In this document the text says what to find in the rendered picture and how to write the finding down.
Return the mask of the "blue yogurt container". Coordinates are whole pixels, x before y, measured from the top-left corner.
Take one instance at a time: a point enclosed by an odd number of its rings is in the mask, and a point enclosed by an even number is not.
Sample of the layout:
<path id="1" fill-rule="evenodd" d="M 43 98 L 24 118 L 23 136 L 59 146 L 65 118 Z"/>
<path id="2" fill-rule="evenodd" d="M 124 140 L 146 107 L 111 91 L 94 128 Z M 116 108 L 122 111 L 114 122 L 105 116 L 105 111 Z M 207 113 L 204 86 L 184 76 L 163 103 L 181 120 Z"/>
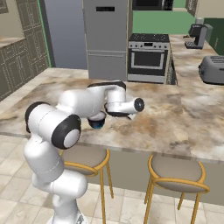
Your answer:
<path id="1" fill-rule="evenodd" d="M 99 130 L 103 127 L 105 120 L 100 120 L 100 121 L 89 120 L 88 123 L 93 129 Z"/>

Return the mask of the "black and silver oven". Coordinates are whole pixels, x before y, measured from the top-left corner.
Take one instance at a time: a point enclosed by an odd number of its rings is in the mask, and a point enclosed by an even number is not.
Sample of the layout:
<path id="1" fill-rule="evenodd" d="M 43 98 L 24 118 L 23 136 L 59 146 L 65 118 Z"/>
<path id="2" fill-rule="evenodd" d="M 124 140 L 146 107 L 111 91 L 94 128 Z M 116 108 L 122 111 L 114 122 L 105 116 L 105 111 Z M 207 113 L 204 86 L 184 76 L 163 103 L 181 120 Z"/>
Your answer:
<path id="1" fill-rule="evenodd" d="M 165 83 L 171 52 L 168 34 L 133 33 L 128 48 L 128 81 Z"/>

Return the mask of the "olive counter cupboard run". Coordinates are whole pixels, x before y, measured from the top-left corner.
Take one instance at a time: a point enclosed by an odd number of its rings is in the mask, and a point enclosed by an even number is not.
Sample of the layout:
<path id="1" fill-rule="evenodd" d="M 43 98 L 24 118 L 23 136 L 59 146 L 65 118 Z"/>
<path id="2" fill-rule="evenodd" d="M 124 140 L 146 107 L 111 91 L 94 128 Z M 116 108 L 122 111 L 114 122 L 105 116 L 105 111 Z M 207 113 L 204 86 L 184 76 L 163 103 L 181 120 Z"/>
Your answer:
<path id="1" fill-rule="evenodd" d="M 167 63 L 164 75 L 164 84 L 166 85 L 176 85 L 177 78 L 176 78 L 176 71 L 174 67 L 174 60 L 172 56 L 172 50 L 169 50 L 167 55 Z"/>

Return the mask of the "yellow-legged stool with beige seat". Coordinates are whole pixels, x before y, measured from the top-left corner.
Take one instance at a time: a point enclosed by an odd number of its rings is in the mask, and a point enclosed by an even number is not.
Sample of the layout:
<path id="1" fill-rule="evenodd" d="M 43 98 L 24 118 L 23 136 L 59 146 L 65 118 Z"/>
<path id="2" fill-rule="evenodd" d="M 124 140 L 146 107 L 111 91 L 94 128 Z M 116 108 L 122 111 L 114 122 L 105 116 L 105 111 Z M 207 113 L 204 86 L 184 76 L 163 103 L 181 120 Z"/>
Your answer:
<path id="1" fill-rule="evenodd" d="M 148 221 L 155 186 L 181 193 L 178 209 L 181 208 L 186 193 L 195 193 L 196 200 L 191 218 L 191 224 L 194 224 L 200 196 L 210 192 L 210 187 L 205 185 L 207 174 L 204 165 L 198 161 L 151 155 L 148 160 L 148 170 L 150 178 L 144 199 L 146 211 L 143 224 L 147 224 Z"/>
<path id="2" fill-rule="evenodd" d="M 66 168 L 72 171 L 80 172 L 86 177 L 95 177 L 100 175 L 102 223 L 106 224 L 103 181 L 104 168 L 107 168 L 110 196 L 111 198 L 114 198 L 112 179 L 109 168 L 110 150 L 90 148 L 87 146 L 74 146 L 69 150 L 61 150 L 59 154 L 64 159 Z"/>

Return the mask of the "grey fridge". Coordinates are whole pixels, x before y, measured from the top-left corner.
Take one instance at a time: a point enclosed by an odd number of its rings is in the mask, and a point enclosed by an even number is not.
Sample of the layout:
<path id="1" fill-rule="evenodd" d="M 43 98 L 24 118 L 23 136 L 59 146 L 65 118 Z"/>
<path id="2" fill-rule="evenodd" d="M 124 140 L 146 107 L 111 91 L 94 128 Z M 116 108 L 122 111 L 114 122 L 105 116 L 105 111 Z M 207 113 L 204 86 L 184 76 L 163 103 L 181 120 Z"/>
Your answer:
<path id="1" fill-rule="evenodd" d="M 132 0 L 83 0 L 83 19 L 90 79 L 127 80 Z"/>

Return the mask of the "grey toaster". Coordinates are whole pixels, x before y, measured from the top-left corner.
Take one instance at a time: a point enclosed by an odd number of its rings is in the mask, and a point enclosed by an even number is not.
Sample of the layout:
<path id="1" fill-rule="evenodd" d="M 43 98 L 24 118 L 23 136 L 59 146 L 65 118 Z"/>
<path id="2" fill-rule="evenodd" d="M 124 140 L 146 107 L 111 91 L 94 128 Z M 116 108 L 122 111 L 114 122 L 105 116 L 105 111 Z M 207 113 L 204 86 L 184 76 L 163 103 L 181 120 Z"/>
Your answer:
<path id="1" fill-rule="evenodd" d="M 199 76 L 205 83 L 224 85 L 224 56 L 205 56 L 199 64 Z"/>

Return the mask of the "grey coffee machine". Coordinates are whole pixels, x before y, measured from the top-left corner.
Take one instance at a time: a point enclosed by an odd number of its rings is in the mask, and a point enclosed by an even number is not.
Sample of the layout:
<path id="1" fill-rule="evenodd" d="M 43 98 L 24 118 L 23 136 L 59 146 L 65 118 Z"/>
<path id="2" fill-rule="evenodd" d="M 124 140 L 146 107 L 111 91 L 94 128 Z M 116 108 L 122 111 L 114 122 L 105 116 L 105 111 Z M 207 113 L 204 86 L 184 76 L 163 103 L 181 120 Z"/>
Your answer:
<path id="1" fill-rule="evenodd" d="M 191 24 L 189 29 L 189 37 L 194 38 L 194 41 L 186 41 L 187 49 L 202 49 L 205 41 L 209 41 L 212 35 L 213 27 L 210 24 L 205 24 L 202 17 L 198 17 L 194 24 Z"/>

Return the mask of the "black microwave oven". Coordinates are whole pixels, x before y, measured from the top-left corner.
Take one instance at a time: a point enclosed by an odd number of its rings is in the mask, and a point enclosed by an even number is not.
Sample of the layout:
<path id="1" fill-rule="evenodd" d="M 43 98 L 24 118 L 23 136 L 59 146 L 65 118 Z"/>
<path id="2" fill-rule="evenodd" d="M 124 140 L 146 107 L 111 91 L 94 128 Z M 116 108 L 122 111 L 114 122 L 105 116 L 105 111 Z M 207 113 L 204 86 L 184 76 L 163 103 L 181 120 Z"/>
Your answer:
<path id="1" fill-rule="evenodd" d="M 173 0 L 132 0 L 133 11 L 171 11 Z"/>

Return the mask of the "beige wall cupboard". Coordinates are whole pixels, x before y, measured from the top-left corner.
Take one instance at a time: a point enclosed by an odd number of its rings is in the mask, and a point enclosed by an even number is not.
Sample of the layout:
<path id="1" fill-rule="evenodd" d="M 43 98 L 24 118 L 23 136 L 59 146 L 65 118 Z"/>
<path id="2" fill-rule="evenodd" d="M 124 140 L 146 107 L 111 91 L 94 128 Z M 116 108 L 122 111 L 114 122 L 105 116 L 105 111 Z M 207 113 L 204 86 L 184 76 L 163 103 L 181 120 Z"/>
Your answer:
<path id="1" fill-rule="evenodd" d="M 186 0 L 185 8 L 195 18 L 224 18 L 224 0 Z"/>

